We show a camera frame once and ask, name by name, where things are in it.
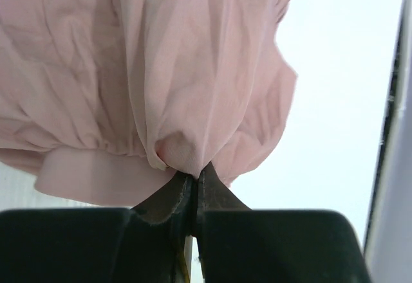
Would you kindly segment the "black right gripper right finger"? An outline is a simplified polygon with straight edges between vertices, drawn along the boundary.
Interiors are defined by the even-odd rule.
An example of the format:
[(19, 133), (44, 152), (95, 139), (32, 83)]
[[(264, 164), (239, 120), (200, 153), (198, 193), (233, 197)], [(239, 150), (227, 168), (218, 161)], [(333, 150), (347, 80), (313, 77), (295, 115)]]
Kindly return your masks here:
[(196, 238), (206, 282), (370, 282), (350, 222), (331, 210), (252, 210), (208, 164)]

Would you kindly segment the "pink skirt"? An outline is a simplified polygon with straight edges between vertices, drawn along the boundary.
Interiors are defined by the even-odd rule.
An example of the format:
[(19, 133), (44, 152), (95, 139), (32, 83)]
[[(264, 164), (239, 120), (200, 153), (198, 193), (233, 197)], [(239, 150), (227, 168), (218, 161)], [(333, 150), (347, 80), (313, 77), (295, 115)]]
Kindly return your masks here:
[(1, 161), (104, 206), (209, 163), (231, 184), (285, 129), (290, 1), (1, 0)]

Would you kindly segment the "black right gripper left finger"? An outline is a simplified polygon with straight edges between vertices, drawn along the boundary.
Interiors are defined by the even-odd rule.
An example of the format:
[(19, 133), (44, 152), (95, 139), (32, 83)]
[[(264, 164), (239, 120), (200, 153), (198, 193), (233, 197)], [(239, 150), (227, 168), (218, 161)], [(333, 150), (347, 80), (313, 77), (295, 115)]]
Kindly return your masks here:
[(192, 178), (134, 208), (1, 212), (2, 282), (188, 282)]

